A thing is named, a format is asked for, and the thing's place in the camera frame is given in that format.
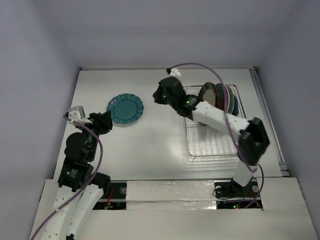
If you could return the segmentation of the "teal scalloped plate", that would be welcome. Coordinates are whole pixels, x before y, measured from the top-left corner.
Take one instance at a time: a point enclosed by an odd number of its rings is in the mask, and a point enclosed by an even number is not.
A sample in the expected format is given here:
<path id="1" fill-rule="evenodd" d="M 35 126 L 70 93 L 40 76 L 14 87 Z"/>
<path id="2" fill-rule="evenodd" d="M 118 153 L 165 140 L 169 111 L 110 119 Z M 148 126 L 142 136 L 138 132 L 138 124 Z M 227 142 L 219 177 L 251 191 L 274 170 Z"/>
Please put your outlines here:
<path id="1" fill-rule="evenodd" d="M 107 104 L 115 124 L 128 125 L 139 120 L 144 113 L 142 100 L 135 94 L 123 93 L 113 97 Z"/>

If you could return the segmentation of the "striped rim beige plate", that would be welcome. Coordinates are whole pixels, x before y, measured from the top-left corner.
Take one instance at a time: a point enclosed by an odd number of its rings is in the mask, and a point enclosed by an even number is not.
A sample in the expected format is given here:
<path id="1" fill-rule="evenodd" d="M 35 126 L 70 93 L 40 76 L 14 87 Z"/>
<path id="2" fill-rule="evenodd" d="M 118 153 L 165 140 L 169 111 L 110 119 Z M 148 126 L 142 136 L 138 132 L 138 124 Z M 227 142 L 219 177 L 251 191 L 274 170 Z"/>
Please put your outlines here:
<path id="1" fill-rule="evenodd" d="M 210 105 L 218 108 L 220 103 L 219 90 L 212 82 L 206 82 L 200 89 L 198 98 L 200 101 L 206 101 Z"/>

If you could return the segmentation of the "dark teal glazed plate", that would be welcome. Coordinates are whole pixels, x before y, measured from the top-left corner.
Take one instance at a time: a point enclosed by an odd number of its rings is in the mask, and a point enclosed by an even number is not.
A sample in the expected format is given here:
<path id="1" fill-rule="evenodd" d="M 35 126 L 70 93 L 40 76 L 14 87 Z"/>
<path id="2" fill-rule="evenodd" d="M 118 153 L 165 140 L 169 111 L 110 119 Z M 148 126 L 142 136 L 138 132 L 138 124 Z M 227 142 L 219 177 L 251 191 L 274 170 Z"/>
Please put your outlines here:
<path id="1" fill-rule="evenodd" d="M 223 84 L 217 83 L 215 86 L 217 89 L 217 108 L 219 108 L 222 111 L 225 111 L 225 97 Z"/>

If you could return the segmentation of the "light blue flower plate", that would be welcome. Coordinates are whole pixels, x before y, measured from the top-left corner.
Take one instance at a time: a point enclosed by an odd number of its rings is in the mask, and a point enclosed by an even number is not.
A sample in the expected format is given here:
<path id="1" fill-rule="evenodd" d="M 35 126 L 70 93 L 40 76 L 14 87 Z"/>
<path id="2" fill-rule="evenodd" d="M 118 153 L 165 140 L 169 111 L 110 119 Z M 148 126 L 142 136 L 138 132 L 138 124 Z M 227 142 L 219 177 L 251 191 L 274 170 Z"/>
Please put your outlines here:
<path id="1" fill-rule="evenodd" d="M 235 112 L 235 96 L 233 94 L 233 91 L 229 86 L 227 86 L 228 94 L 229 94 L 229 103 L 228 103 L 228 113 L 232 115 L 236 115 Z"/>

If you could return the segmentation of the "dark navy patterned plate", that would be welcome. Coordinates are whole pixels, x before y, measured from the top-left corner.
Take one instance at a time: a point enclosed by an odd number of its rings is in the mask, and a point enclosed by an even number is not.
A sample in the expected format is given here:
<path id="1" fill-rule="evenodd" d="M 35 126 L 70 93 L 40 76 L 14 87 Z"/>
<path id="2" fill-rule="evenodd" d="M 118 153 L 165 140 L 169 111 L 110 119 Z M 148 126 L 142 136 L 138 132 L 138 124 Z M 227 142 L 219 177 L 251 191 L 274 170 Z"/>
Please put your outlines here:
<path id="1" fill-rule="evenodd" d="M 233 111 L 232 111 L 232 114 L 234 116 L 239 116 L 239 103 L 238 103 L 238 99 L 237 99 L 237 96 L 235 93 L 233 93 L 233 96 L 234 96 L 234 107 L 233 107 Z"/>

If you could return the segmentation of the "red teal floral plate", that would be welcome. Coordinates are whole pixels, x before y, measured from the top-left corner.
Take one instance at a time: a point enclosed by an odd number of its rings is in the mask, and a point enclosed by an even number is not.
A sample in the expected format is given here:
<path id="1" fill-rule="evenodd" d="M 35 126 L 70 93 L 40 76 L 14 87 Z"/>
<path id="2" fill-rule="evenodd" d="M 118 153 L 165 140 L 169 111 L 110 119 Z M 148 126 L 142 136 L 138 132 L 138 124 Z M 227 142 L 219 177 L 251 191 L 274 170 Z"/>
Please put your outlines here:
<path id="1" fill-rule="evenodd" d="M 224 90 L 224 111 L 227 114 L 229 112 L 229 106 L 230 106 L 230 95 L 229 95 L 229 89 L 228 87 L 224 84 L 223 85 L 223 90 Z"/>

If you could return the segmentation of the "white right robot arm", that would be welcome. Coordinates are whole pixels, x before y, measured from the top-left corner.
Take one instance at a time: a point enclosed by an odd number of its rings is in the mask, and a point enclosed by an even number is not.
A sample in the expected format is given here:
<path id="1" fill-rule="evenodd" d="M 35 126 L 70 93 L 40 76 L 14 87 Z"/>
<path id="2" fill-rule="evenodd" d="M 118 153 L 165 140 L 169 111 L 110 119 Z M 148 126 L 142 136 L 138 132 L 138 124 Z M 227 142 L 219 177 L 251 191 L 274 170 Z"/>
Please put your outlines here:
<path id="1" fill-rule="evenodd" d="M 270 144 L 261 119 L 251 120 L 232 114 L 229 107 L 235 99 L 223 85 L 205 83 L 198 95 L 186 94 L 180 80 L 174 76 L 162 79 L 153 93 L 154 102 L 171 106 L 180 116 L 210 126 L 231 137 L 240 161 L 230 183 L 235 196 L 249 189 L 257 164 Z"/>

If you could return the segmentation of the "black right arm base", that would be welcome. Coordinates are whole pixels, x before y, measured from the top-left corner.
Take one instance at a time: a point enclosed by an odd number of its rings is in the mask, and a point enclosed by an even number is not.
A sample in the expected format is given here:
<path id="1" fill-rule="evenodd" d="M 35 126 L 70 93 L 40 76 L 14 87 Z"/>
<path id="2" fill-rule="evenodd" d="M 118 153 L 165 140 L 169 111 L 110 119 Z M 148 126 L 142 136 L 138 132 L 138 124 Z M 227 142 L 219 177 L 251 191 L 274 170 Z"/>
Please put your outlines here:
<path id="1" fill-rule="evenodd" d="M 212 195 L 218 210 L 263 209 L 256 179 L 252 179 L 245 187 L 233 180 L 215 181 Z"/>

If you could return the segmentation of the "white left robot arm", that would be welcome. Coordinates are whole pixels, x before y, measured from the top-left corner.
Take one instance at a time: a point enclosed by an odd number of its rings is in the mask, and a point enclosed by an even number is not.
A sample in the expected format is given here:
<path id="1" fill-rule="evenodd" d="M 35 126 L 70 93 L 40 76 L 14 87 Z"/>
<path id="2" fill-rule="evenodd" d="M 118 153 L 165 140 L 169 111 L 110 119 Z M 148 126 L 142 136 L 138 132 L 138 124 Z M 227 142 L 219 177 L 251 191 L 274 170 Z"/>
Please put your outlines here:
<path id="1" fill-rule="evenodd" d="M 72 107 L 63 118 L 79 132 L 66 140 L 64 161 L 57 180 L 52 213 L 35 230 L 31 239 L 77 240 L 82 227 L 100 198 L 110 194 L 111 178 L 93 167 L 96 152 L 103 151 L 101 135 L 113 128 L 112 113 L 90 113 L 82 106 Z"/>

